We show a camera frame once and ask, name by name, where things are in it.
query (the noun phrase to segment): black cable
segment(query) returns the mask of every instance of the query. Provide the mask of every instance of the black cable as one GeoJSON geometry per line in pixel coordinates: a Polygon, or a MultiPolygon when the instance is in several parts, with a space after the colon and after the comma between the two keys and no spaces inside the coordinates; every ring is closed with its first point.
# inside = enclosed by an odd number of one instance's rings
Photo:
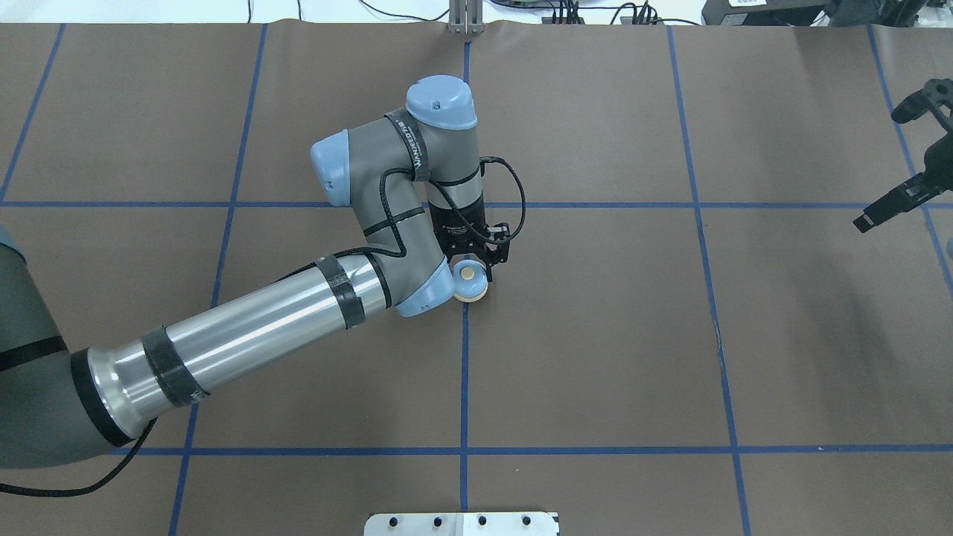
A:
{"type": "Polygon", "coordinates": [[[621,6],[615,9],[616,14],[612,15],[612,20],[609,21],[609,26],[616,24],[616,18],[618,17],[618,14],[622,13],[622,10],[626,8],[632,8],[632,20],[636,20],[636,17],[639,15],[639,13],[637,12],[637,10],[639,9],[639,6],[636,6],[632,2],[626,2],[625,4],[622,4],[621,6]]]}
{"type": "MultiPolygon", "coordinates": [[[[556,8],[556,5],[554,5],[554,4],[553,4],[552,2],[550,2],[549,0],[541,0],[541,1],[546,2],[547,4],[549,4],[549,7],[552,8],[552,9],[555,9],[555,8],[556,8]]],[[[559,4],[562,5],[566,0],[558,0],[558,1],[559,1],[559,4]]],[[[502,7],[502,8],[509,8],[509,9],[511,9],[511,10],[545,10],[545,9],[546,9],[545,7],[542,7],[542,6],[517,6],[517,5],[513,5],[513,4],[504,4],[503,2],[500,2],[500,0],[490,0],[490,3],[491,3],[491,4],[496,4],[496,5],[498,5],[498,6],[502,7]]]]}
{"type": "Polygon", "coordinates": [[[686,20],[686,19],[671,19],[671,18],[655,19],[655,20],[653,20],[652,22],[650,22],[649,24],[655,24],[655,23],[657,23],[657,22],[683,22],[683,23],[685,23],[685,24],[690,24],[690,25],[692,25],[692,26],[701,26],[701,24],[699,24],[699,23],[697,23],[697,22],[695,22],[695,21],[686,20]]]}
{"type": "MultiPolygon", "coordinates": [[[[369,254],[369,253],[377,253],[379,255],[383,255],[386,257],[394,257],[394,258],[407,257],[407,246],[404,245],[404,240],[400,236],[400,230],[397,228],[397,222],[394,220],[394,214],[391,212],[391,204],[387,201],[387,193],[385,191],[386,190],[385,186],[387,184],[387,177],[390,175],[398,174],[398,173],[405,174],[405,175],[413,175],[414,171],[408,170],[405,168],[391,168],[387,170],[386,172],[380,174],[380,184],[379,184],[380,205],[384,208],[384,216],[387,221],[387,225],[388,227],[391,228],[391,231],[394,233],[394,241],[397,243],[397,251],[388,251],[386,249],[365,246],[365,247],[351,248],[351,249],[346,249],[344,251],[339,251],[335,253],[335,258],[347,257],[349,255],[363,255],[363,254],[369,254]]],[[[296,276],[300,274],[301,272],[311,270],[312,268],[315,268],[316,266],[317,264],[315,264],[313,261],[309,262],[308,264],[305,264],[304,266],[298,268],[297,270],[294,270],[287,276],[275,282],[279,282],[281,280],[290,278],[291,276],[296,276]]]]}
{"type": "Polygon", "coordinates": [[[438,20],[442,19],[444,16],[446,16],[447,13],[450,12],[450,10],[447,9],[446,11],[444,11],[443,13],[441,13],[440,15],[437,15],[436,17],[434,17],[434,18],[432,18],[432,19],[425,19],[425,18],[423,18],[423,17],[418,17],[418,16],[416,16],[416,15],[401,15],[401,14],[398,14],[398,13],[388,13],[387,11],[379,10],[378,8],[375,8],[374,6],[372,6],[372,5],[368,4],[367,2],[365,2],[364,0],[357,0],[357,2],[360,3],[361,6],[364,6],[365,8],[367,8],[368,10],[376,11],[376,12],[382,14],[382,15],[387,15],[387,16],[389,16],[389,17],[395,17],[395,18],[414,19],[414,20],[419,20],[419,21],[423,21],[423,22],[435,22],[435,21],[438,21],[438,20]]]}
{"type": "Polygon", "coordinates": [[[436,187],[436,189],[443,196],[443,199],[447,201],[448,205],[450,205],[450,209],[454,211],[454,214],[456,214],[456,217],[458,217],[460,221],[463,222],[463,225],[465,225],[467,229],[470,230],[471,233],[473,233],[474,235],[479,237],[479,239],[483,240],[484,242],[488,244],[501,246],[503,244],[509,243],[511,240],[513,240],[513,238],[516,238],[517,235],[519,234],[519,231],[521,231],[523,228],[523,223],[526,221],[526,192],[523,190],[523,183],[519,181],[519,177],[517,176],[516,170],[514,170],[513,166],[511,166],[510,163],[507,162],[506,160],[498,156],[482,156],[479,162],[481,166],[484,164],[503,164],[504,166],[506,166],[506,169],[509,170],[510,175],[513,176],[513,180],[517,182],[517,188],[519,188],[519,208],[520,208],[519,225],[517,225],[517,229],[511,235],[504,238],[503,240],[494,240],[490,237],[485,237],[484,235],[482,235],[480,231],[478,231],[473,226],[473,224],[467,221],[467,218],[460,213],[460,209],[456,206],[456,203],[454,203],[454,201],[450,198],[450,194],[447,193],[447,189],[442,184],[440,184],[439,182],[436,182],[433,179],[430,180],[430,183],[434,185],[434,187],[436,187]]]}
{"type": "Polygon", "coordinates": [[[60,497],[78,497],[79,495],[86,495],[87,493],[93,493],[93,491],[99,489],[100,487],[108,484],[110,480],[115,478],[119,474],[119,471],[123,470],[126,465],[129,465],[129,462],[132,461],[132,458],[139,452],[139,449],[142,447],[142,443],[146,442],[146,438],[149,437],[149,432],[152,431],[152,427],[155,425],[155,419],[149,421],[149,424],[146,424],[146,428],[142,430],[142,435],[139,436],[139,439],[135,442],[132,448],[129,450],[129,454],[122,459],[122,462],[119,462],[112,471],[109,472],[105,477],[100,479],[99,482],[93,485],[86,487],[80,487],[76,489],[36,489],[35,487],[20,487],[19,485],[10,485],[10,484],[0,484],[0,493],[9,493],[11,495],[23,495],[25,497],[50,497],[50,498],[60,498],[60,497]]]}

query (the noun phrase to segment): grid line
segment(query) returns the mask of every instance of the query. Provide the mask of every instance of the grid line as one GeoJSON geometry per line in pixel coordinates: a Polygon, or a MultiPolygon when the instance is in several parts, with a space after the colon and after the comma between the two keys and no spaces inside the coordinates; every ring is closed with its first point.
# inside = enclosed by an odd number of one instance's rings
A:
{"type": "MultiPolygon", "coordinates": [[[[470,84],[470,41],[463,43],[463,82],[470,84]]],[[[470,304],[460,313],[460,511],[470,509],[470,304]]]]}
{"type": "Polygon", "coordinates": [[[681,141],[685,148],[685,165],[688,170],[688,183],[692,191],[692,201],[695,205],[695,226],[699,235],[701,252],[701,268],[705,274],[705,285],[708,290],[708,308],[715,326],[715,335],[718,340],[718,359],[721,372],[721,397],[724,403],[725,420],[728,425],[728,441],[731,444],[731,460],[735,468],[735,487],[738,491],[738,506],[741,516],[741,530],[745,536],[751,535],[751,523],[748,519],[748,501],[744,491],[744,475],[741,472],[741,455],[738,452],[738,432],[735,428],[735,412],[731,403],[731,385],[728,382],[728,366],[724,359],[724,345],[721,340],[721,325],[718,317],[718,304],[715,302],[715,285],[712,282],[711,264],[708,260],[708,245],[705,241],[704,221],[701,218],[701,203],[699,187],[695,180],[695,162],[692,158],[692,143],[688,135],[688,121],[685,118],[685,103],[681,93],[679,78],[679,61],[675,48],[675,35],[671,26],[666,26],[668,34],[668,51],[672,58],[672,77],[675,81],[675,97],[679,105],[679,122],[681,125],[681,141]]]}
{"type": "MultiPolygon", "coordinates": [[[[864,209],[870,203],[700,201],[703,209],[864,209]]],[[[328,201],[0,201],[12,208],[347,208],[328,201]]],[[[516,201],[487,201],[487,208],[518,209],[516,201]]],[[[924,209],[950,210],[953,203],[925,203],[924,209]]],[[[527,201],[527,209],[694,209],[690,201],[527,201]]]]}
{"type": "MultiPolygon", "coordinates": [[[[254,96],[258,86],[258,75],[261,73],[261,60],[265,51],[265,38],[268,35],[268,25],[261,26],[258,37],[258,53],[254,60],[252,84],[249,89],[248,107],[245,110],[245,124],[242,127],[241,142],[238,146],[238,157],[235,161],[235,174],[232,181],[232,196],[229,200],[229,212],[225,218],[225,231],[222,233],[222,246],[218,254],[218,264],[215,267],[215,283],[212,289],[212,300],[209,308],[218,305],[219,290],[222,284],[222,271],[225,268],[225,258],[228,254],[229,240],[232,237],[232,222],[234,221],[235,206],[238,200],[238,187],[241,183],[242,165],[245,159],[245,149],[248,146],[248,132],[252,126],[254,112],[254,96]]],[[[193,404],[189,414],[189,427],[186,431],[185,444],[182,447],[182,464],[179,468],[178,483],[175,487],[175,500],[172,503],[172,516],[169,520],[169,535],[175,536],[178,531],[179,515],[182,511],[182,500],[185,496],[185,484],[189,474],[189,459],[192,455],[192,443],[195,434],[195,423],[198,419],[198,404],[193,404]]]]}
{"type": "MultiPolygon", "coordinates": [[[[182,447],[143,447],[137,456],[181,456],[182,447]]],[[[646,445],[646,446],[470,446],[468,456],[672,456],[740,454],[845,454],[845,453],[953,453],[953,443],[856,443],[856,444],[740,444],[730,445],[646,445]]],[[[125,456],[128,448],[117,448],[110,455],[125,456]]],[[[197,447],[195,456],[335,458],[362,456],[459,456],[455,446],[381,446],[381,447],[197,447]]]]}
{"type": "Polygon", "coordinates": [[[23,149],[24,142],[27,141],[27,133],[30,131],[30,124],[33,122],[33,115],[36,113],[36,107],[40,104],[40,96],[43,95],[43,88],[47,85],[47,78],[50,77],[53,60],[56,59],[56,52],[59,51],[59,45],[63,41],[64,32],[66,32],[66,24],[61,24],[59,31],[56,32],[56,39],[53,40],[53,48],[50,50],[50,57],[47,58],[47,65],[43,68],[43,75],[40,76],[40,83],[36,86],[36,93],[33,94],[33,101],[27,111],[27,118],[23,121],[23,129],[20,130],[20,136],[16,139],[16,146],[13,148],[13,155],[10,157],[10,164],[7,166],[7,174],[4,175],[3,184],[0,184],[0,201],[3,201],[3,198],[7,196],[7,189],[10,187],[13,171],[16,169],[16,161],[20,159],[20,151],[23,149]]]}

